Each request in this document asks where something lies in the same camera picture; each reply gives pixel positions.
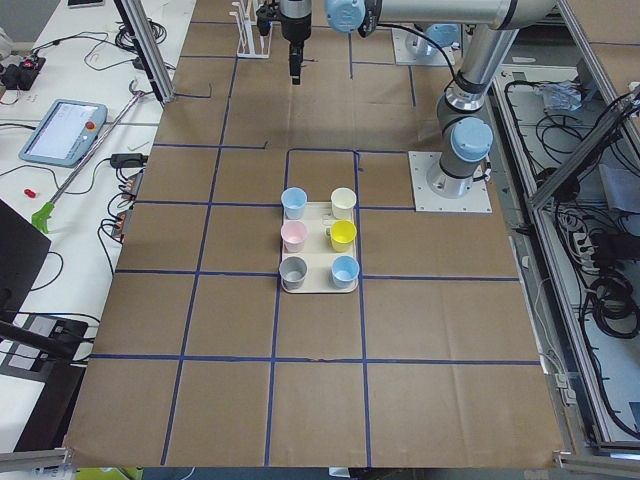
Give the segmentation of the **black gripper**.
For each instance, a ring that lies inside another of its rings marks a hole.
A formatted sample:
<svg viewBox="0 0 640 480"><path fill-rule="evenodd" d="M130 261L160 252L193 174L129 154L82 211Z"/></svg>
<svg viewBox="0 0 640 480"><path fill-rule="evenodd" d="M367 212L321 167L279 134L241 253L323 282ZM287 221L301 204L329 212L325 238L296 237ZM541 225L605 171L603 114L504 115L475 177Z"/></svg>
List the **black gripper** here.
<svg viewBox="0 0 640 480"><path fill-rule="evenodd" d="M303 44L311 36L312 1L282 0L279 3L283 37L289 41L289 73L293 85L301 84Z"/></svg>

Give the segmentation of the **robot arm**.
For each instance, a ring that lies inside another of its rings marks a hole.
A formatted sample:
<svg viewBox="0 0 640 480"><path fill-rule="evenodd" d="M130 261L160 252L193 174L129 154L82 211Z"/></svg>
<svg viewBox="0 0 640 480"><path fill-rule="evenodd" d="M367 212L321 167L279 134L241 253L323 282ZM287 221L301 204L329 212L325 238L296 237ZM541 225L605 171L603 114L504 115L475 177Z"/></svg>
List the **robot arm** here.
<svg viewBox="0 0 640 480"><path fill-rule="evenodd" d="M437 195L457 199L473 183L474 172L493 142L491 128L476 113L518 31L544 18L553 1L326 1L328 25L340 33L366 37L394 22L457 23L476 26L471 44L437 105L443 136L440 159L428 170Z"/></svg>

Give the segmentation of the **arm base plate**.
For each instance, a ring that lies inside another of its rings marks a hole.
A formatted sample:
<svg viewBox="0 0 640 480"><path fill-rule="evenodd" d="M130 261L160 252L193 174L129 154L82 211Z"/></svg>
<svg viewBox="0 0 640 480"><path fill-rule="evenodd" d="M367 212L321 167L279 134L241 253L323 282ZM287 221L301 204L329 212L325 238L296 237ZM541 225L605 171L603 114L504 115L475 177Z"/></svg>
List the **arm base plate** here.
<svg viewBox="0 0 640 480"><path fill-rule="evenodd" d="M477 167L468 179L448 177L440 167L440 152L409 151L415 210L419 213L490 214L492 212L485 180Z"/></svg>
<svg viewBox="0 0 640 480"><path fill-rule="evenodd" d="M436 42L443 53L416 34L393 28L393 49L397 65L423 65L446 67L455 64L453 46L460 44L459 24L429 24L413 26L418 33Z"/></svg>

